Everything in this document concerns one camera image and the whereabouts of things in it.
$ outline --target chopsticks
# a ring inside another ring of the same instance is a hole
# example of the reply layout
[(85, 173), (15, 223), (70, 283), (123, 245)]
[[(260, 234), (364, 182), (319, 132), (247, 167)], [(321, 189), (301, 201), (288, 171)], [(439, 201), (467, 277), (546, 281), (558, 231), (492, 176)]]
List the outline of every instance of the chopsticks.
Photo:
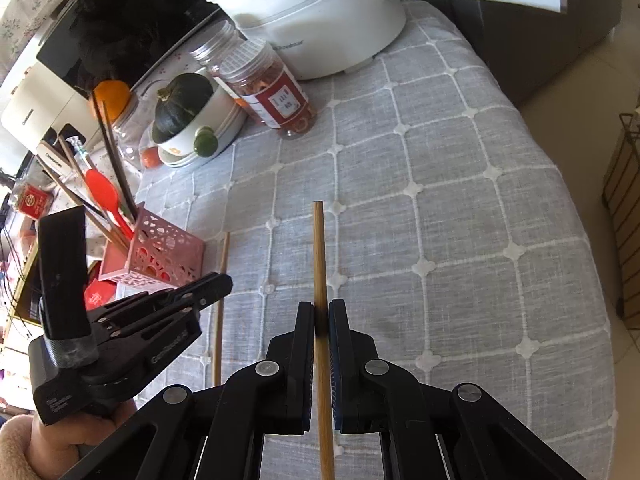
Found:
[[(229, 260), (229, 245), (231, 233), (225, 233), (225, 243), (222, 247), (222, 258), (220, 262), (220, 274), (226, 274), (226, 264)], [(225, 298), (218, 302), (216, 317), (216, 343), (213, 350), (213, 385), (220, 386), (222, 380), (222, 322), (225, 313)]]
[[(47, 174), (51, 177), (53, 182), (58, 184), (60, 189), (66, 193), (66, 195), (71, 199), (71, 201), (77, 206), (83, 206), (80, 199), (73, 193), (67, 186), (65, 186), (62, 181), (58, 178), (55, 172), (45, 164), (45, 162), (40, 158), (39, 155), (36, 155), (36, 159), (42, 166), (42, 169), (47, 172)], [(98, 231), (100, 231), (108, 241), (110, 241), (116, 248), (122, 251), (122, 253), (126, 256), (129, 253), (129, 248), (116, 238), (104, 225), (100, 223), (100, 221), (87, 209), (84, 210), (84, 214), (89, 219), (89, 221), (96, 226)]]
[(80, 201), (82, 202), (82, 205), (87, 208), (90, 209), (91, 211), (93, 211), (94, 213), (96, 213), (100, 218), (104, 218), (104, 216), (102, 216), (102, 212), (95, 206), (93, 205), (91, 202), (85, 200), (84, 198), (82, 198), (80, 195), (78, 195), (78, 193), (74, 193), (73, 191), (69, 190), (69, 192), (73, 193), (73, 195)]
[(107, 105), (103, 101), (102, 110), (100, 110), (94, 92), (92, 92), (91, 94), (91, 99), (95, 111), (95, 116), (98, 119), (98, 124), (100, 126), (102, 140), (104, 140), (104, 147), (107, 150), (109, 161), (111, 162), (111, 166), (113, 167), (113, 173), (116, 174), (118, 186), (120, 187), (120, 192), (122, 193), (122, 197), (124, 199), (124, 204), (122, 204), (124, 213), (133, 223), (135, 223), (136, 218), (138, 217), (138, 208), (136, 206), (135, 200), (133, 200), (131, 190), (129, 189), (129, 184), (127, 183), (127, 178), (124, 174), (124, 168), (122, 167), (122, 161), (118, 156), (118, 149), (116, 147), (115, 140), (113, 139), (111, 123), (109, 122), (109, 117), (107, 115)]
[[(84, 177), (84, 173), (80, 169), (80, 166), (78, 166), (78, 162), (76, 161), (76, 158), (74, 157), (73, 153), (71, 153), (71, 150), (66, 145), (66, 140), (63, 139), (60, 134), (58, 134), (58, 142), (60, 143), (60, 146), (62, 147), (62, 151), (65, 152), (66, 158), (69, 159), (69, 163), (71, 164), (71, 167), (78, 174), (78, 177), (80, 178), (80, 180), (82, 180), (82, 183), (84, 184), (84, 188), (86, 189), (87, 193), (89, 194), (89, 196), (93, 197), (93, 195), (91, 193), (91, 190), (89, 189), (89, 186), (87, 185), (86, 179)], [(124, 237), (124, 235), (120, 231), (119, 227), (117, 227), (117, 225), (114, 224), (113, 221), (111, 221), (110, 216), (104, 210), (104, 208), (100, 207), (100, 211), (102, 212), (102, 216), (104, 216), (106, 218), (107, 222), (109, 223), (109, 226), (111, 227), (111, 233), (113, 233), (115, 237), (119, 238), (120, 241), (122, 242), (122, 244), (125, 247), (128, 247), (129, 246), (129, 241)]]
[(318, 384), (318, 437), (320, 479), (334, 480), (334, 432), (332, 426), (331, 370), (329, 362), (329, 319), (326, 300), (324, 257), (324, 210), (314, 202), (314, 311), (316, 318), (316, 383)]

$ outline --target hand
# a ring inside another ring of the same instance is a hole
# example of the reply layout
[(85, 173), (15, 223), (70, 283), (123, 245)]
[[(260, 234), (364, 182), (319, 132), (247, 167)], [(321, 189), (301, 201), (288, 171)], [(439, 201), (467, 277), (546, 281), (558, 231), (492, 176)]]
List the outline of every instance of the hand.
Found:
[(111, 418), (78, 412), (50, 426), (45, 426), (36, 414), (27, 461), (42, 480), (58, 480), (80, 460), (78, 446), (97, 446), (135, 411), (135, 403), (128, 400), (116, 408)]

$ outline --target fabric sleeve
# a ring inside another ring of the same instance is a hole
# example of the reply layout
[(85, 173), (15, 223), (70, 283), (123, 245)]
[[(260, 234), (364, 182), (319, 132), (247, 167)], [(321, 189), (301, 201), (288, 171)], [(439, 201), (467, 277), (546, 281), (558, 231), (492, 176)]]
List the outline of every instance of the fabric sleeve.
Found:
[(14, 416), (0, 429), (0, 478), (2, 480), (40, 480), (27, 462), (25, 453), (31, 442), (31, 415)]

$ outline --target metal pivot screw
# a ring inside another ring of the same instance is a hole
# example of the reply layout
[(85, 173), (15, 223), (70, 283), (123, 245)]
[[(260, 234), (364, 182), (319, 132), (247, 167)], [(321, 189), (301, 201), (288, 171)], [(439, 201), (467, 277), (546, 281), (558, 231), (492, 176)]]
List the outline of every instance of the metal pivot screw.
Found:
[(458, 388), (458, 397), (466, 402), (476, 402), (482, 397), (482, 390), (475, 384), (463, 384)]
[(364, 365), (367, 374), (384, 375), (389, 371), (389, 365), (382, 359), (372, 359)]
[(172, 386), (171, 388), (167, 388), (162, 394), (162, 400), (167, 404), (180, 404), (184, 399), (187, 398), (187, 390), (181, 388), (180, 386)]
[(274, 361), (261, 361), (255, 365), (255, 373), (262, 377), (270, 377), (280, 370), (280, 365)]

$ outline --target gray tablecloth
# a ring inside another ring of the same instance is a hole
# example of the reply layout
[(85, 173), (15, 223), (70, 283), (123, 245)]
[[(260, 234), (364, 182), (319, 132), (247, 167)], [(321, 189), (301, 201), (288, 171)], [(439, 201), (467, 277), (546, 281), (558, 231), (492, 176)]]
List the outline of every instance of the gray tablecloth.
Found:
[[(193, 171), (143, 175), (139, 200), (207, 241), (232, 232), (223, 378), (264, 357), (312, 300), (311, 203), (326, 207), (329, 296), (380, 357), (420, 380), (480, 384), (590, 480), (607, 477), (614, 411), (609, 324), (558, 169), (454, 26), (406, 4), (401, 36), (369, 66), (304, 85), (302, 139), (247, 123)], [(210, 385), (204, 334), (143, 393)], [(263, 478), (318, 478), (315, 421), (268, 436)], [(336, 436), (338, 478), (382, 477), (376, 436)]]

